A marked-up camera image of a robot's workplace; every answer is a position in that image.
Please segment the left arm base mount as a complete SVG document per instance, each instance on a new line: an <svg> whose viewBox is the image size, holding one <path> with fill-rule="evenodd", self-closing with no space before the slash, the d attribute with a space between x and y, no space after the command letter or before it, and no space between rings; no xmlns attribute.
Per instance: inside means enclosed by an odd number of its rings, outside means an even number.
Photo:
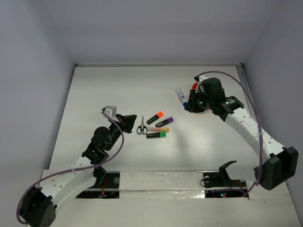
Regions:
<svg viewBox="0 0 303 227"><path fill-rule="evenodd" d="M106 171L101 178L101 183L95 183L85 189L77 199L118 199L120 190L120 171Z"/></svg>

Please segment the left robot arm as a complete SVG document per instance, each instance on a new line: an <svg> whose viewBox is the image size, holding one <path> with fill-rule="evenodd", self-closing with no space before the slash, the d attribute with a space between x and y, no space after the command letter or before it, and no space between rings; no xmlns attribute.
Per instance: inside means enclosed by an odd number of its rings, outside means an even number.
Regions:
<svg viewBox="0 0 303 227"><path fill-rule="evenodd" d="M16 218L20 224L31 227L49 227L63 206L92 186L102 186L106 180L103 165L113 159L108 151L124 134L131 133L137 116L115 117L103 113L111 125L98 127L86 150L67 169L46 176L22 195L17 205Z"/></svg>

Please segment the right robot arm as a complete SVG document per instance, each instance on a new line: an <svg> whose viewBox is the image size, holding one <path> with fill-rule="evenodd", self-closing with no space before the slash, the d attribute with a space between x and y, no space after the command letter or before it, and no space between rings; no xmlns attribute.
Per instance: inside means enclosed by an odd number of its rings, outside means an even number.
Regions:
<svg viewBox="0 0 303 227"><path fill-rule="evenodd" d="M264 131L238 98L225 95L218 78L194 79L196 83L185 110L191 113L210 110L232 127L262 160L262 165L254 168L254 175L264 189L272 190L294 176L299 156L294 147L285 147Z"/></svg>

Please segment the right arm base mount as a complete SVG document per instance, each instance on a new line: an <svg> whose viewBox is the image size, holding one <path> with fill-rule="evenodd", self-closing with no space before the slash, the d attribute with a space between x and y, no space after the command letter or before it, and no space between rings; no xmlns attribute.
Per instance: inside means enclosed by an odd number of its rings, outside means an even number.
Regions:
<svg viewBox="0 0 303 227"><path fill-rule="evenodd" d="M231 179L226 171L226 168L235 162L235 160L229 161L217 171L203 172L200 185L205 189L206 198L241 198L247 193L246 182Z"/></svg>

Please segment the blue cap glue bottle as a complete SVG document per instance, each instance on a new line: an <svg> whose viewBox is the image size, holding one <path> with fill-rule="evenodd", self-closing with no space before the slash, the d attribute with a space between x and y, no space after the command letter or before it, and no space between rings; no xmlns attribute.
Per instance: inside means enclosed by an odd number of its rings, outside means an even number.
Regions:
<svg viewBox="0 0 303 227"><path fill-rule="evenodd" d="M184 107L187 106L187 99L186 99L186 97L185 97L185 95L184 95L184 93L183 93L183 91L181 90L180 87L178 87L178 88L175 89L175 93L177 94L178 99L181 102L181 104Z"/></svg>

